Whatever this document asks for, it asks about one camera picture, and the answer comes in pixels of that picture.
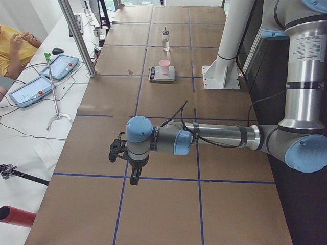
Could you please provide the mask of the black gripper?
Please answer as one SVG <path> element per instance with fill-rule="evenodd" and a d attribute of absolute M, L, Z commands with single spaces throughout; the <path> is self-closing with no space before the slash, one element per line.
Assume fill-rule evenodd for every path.
<path fill-rule="evenodd" d="M 139 178 L 141 175 L 141 169 L 148 163 L 149 157 L 142 160 L 128 160 L 129 164 L 132 166 L 132 172 L 130 176 L 130 184 L 138 185 Z"/>

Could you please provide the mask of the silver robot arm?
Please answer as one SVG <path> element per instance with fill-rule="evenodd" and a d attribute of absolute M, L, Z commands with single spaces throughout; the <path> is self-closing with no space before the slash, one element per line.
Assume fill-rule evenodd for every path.
<path fill-rule="evenodd" d="M 227 126 L 165 121 L 152 125 L 143 116 L 126 124 L 126 139 L 117 139 L 110 161 L 121 157 L 132 167 L 137 185 L 151 151 L 186 155 L 193 144 L 263 151 L 303 173 L 326 166 L 326 137 L 320 121 L 326 81 L 326 1 L 264 1 L 263 38 L 289 38 L 284 118 L 277 125 Z"/>

